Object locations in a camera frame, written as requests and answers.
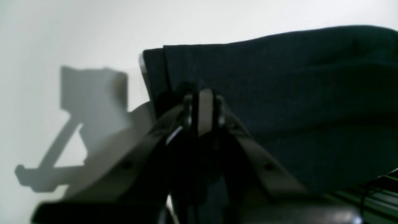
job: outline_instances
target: screw hole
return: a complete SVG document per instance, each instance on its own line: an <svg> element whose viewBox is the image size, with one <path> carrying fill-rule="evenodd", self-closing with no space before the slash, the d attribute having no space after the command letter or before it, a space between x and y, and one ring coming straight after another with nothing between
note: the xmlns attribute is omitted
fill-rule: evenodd
<svg viewBox="0 0 398 224"><path fill-rule="evenodd" d="M122 164L122 169L130 169L133 166L133 163L130 161L126 161L125 163Z"/></svg>
<svg viewBox="0 0 398 224"><path fill-rule="evenodd" d="M263 164L263 167L264 167L264 169L266 169L266 170L268 170L268 171L273 170L273 165L270 164L270 163L267 163L267 162L265 162L265 163Z"/></svg>

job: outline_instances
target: white background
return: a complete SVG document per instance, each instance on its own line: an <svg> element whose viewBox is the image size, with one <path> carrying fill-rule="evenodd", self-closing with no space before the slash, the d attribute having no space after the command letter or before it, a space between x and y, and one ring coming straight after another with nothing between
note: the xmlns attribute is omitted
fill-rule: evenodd
<svg viewBox="0 0 398 224"><path fill-rule="evenodd" d="M14 173L19 164L38 167L70 117L60 108L61 66L126 72L132 111L148 101L138 64L144 49L350 24L398 29L398 1L0 0L0 223L29 223L38 203L68 188L35 193ZM119 131L136 136L124 148L141 135L127 124ZM85 156L77 130L57 166L82 165Z"/></svg>

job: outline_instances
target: white wall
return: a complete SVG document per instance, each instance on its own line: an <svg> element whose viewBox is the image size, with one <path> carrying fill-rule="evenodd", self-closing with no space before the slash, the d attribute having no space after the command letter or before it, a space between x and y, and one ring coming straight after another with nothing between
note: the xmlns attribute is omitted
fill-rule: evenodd
<svg viewBox="0 0 398 224"><path fill-rule="evenodd" d="M62 66L85 75L90 71L84 69L115 75L103 70L105 67L127 73L128 111L132 111L148 101L138 64L138 55L144 49L228 43L348 24L398 29L398 1L0 0L0 223L29 223L38 203L62 198L68 190L68 185L61 185L54 192L37 193L21 186L15 175L17 165L39 166L73 116L61 109ZM111 111L109 116L101 110L104 105L100 101L89 100L86 104L78 96L71 98L84 103L78 109L90 110L92 117L85 119L101 121L106 126L85 133L90 136L91 153L103 153L109 150L105 145L119 143L117 149L111 148L112 155L108 154L102 161L105 165L98 168L96 175L137 142L147 130L140 127L150 124L149 118L142 124L131 120L125 108L115 99L107 98L113 89L103 91L102 97L108 103L106 109ZM75 130L56 166L83 164L87 155L82 140L85 134L79 134L83 128L84 124L80 124ZM50 178L43 178L51 184ZM85 181L84 185L95 175L83 172L79 178Z"/></svg>

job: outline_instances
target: dark cloth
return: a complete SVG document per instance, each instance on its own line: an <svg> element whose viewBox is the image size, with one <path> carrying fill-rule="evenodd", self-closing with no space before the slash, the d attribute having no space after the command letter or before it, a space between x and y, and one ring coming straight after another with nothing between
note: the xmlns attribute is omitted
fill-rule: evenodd
<svg viewBox="0 0 398 224"><path fill-rule="evenodd" d="M327 193L398 167L398 32L296 31L143 53L157 117L213 88L298 180Z"/></svg>

